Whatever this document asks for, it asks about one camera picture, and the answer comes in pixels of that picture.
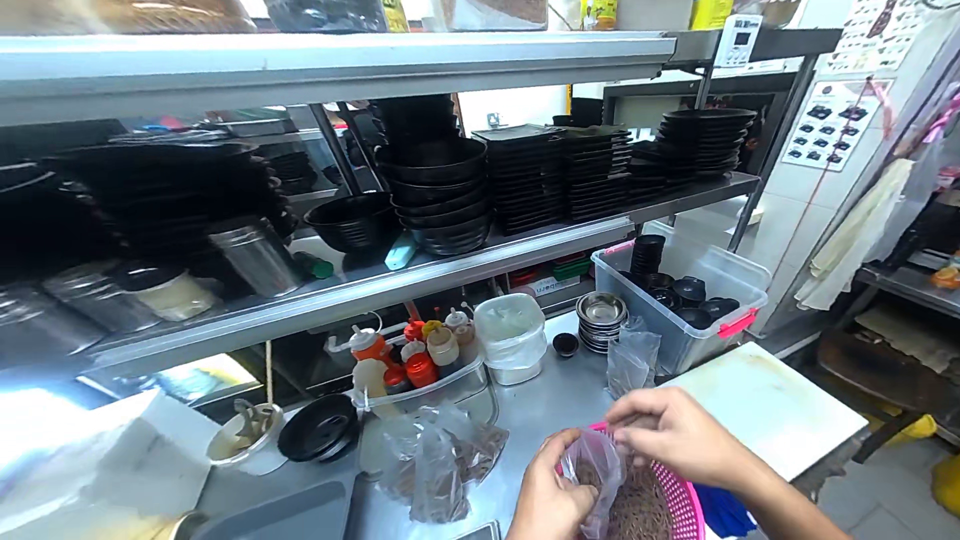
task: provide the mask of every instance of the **pink plastic basket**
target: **pink plastic basket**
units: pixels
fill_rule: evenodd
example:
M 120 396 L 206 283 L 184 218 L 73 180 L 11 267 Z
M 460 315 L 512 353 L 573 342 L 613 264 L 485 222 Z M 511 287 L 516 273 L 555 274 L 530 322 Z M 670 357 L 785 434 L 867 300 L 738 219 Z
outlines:
M 607 423 L 594 424 L 590 429 L 606 433 Z M 651 467 L 663 487 L 666 505 L 673 517 L 673 540 L 704 540 L 704 511 L 700 507 L 700 499 L 697 498 L 693 484 L 678 477 L 657 461 L 654 461 Z M 557 473 L 564 473 L 559 463 Z

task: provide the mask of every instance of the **stainless steel container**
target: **stainless steel container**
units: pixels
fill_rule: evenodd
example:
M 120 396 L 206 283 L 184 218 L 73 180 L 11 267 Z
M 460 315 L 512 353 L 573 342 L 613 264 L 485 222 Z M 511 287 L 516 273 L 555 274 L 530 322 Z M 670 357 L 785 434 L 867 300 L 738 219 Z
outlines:
M 23 283 L 0 287 L 0 360 L 4 362 L 74 355 L 106 334 L 36 287 Z
M 149 307 L 105 274 L 115 262 L 91 262 L 61 272 L 43 288 L 109 331 L 130 333 L 160 322 Z
M 265 218 L 224 221 L 208 229 L 207 237 L 260 296 L 283 296 L 303 284 L 290 252 Z

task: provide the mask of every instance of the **white cutting board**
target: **white cutting board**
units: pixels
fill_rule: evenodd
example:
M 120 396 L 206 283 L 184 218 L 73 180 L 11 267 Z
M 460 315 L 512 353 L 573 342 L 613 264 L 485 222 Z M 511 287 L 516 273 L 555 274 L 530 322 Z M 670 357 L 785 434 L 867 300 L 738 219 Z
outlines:
M 747 343 L 663 386 L 680 386 L 786 480 L 867 421 L 756 343 Z

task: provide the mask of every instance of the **hand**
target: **hand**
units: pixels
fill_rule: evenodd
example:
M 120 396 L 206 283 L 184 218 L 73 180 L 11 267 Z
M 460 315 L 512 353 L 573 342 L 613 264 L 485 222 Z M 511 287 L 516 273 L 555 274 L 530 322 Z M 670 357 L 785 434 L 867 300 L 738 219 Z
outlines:
M 507 540 L 566 540 L 574 538 L 597 500 L 590 485 L 573 485 L 557 474 L 566 447 L 579 430 L 563 430 L 543 441 L 527 466 Z
M 734 492 L 769 469 L 681 388 L 634 390 L 613 404 L 606 420 L 635 466 L 655 459 L 690 481 Z

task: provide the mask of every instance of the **red bottle cap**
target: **red bottle cap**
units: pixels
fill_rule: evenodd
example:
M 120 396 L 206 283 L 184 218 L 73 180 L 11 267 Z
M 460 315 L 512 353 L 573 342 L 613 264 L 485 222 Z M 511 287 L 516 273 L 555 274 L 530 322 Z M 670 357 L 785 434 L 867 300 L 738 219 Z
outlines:
M 409 324 L 403 329 L 403 337 L 406 337 L 407 341 L 422 341 L 423 321 L 410 319 Z

